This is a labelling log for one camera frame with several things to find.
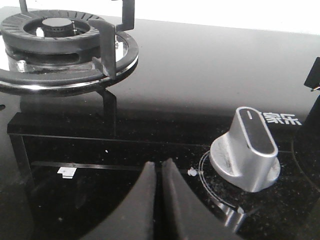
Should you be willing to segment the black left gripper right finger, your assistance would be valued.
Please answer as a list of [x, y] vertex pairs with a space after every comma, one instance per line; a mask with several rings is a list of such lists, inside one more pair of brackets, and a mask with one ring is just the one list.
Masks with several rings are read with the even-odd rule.
[[198, 199], [171, 158], [162, 164], [165, 212], [176, 240], [239, 240]]

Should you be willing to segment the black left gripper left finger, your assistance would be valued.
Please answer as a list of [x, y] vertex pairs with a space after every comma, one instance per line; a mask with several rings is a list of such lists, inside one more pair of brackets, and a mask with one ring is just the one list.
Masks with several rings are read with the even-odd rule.
[[136, 183], [120, 205], [83, 240], [152, 240], [156, 171], [146, 162]]

